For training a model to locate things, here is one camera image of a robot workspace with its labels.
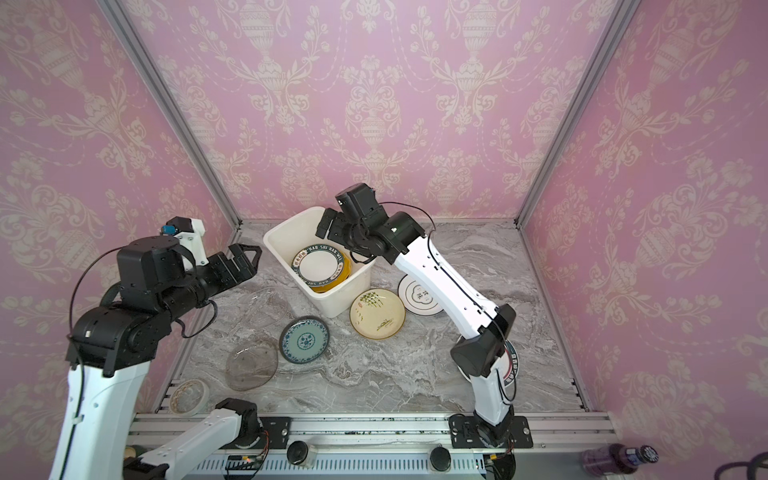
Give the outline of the yellow white-dotted scalloped plate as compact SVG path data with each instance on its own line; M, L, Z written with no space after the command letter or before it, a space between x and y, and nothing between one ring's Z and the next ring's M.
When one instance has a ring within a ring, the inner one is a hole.
M307 257L310 288L317 293L325 293L346 280L351 272L350 260L344 253L339 256L330 252L317 252Z

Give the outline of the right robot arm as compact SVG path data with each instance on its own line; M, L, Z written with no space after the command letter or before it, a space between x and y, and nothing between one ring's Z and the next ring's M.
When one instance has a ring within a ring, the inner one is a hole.
M470 379L478 436L489 447L507 446L514 407L500 367L515 309L494 303L472 287L439 253L430 232L407 212L388 214L369 185L357 183L335 199L339 208L324 211L316 236L367 261L386 260L436 300L461 335L450 355Z

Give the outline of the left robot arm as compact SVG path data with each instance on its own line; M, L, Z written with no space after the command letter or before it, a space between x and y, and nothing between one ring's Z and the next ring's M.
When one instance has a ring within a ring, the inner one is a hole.
M134 407L159 343L173 324L253 278L262 250L233 244L200 262L180 239L145 237L115 249L120 280L71 321L68 400L53 479L181 479L227 445L265 438L254 403L228 398L163 446L127 459Z

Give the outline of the white plate green lettered rim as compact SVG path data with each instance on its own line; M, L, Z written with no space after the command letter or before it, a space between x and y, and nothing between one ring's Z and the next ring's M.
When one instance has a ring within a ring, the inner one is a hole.
M334 246L314 244L295 255L291 268L311 290L324 293L349 277L351 261Z

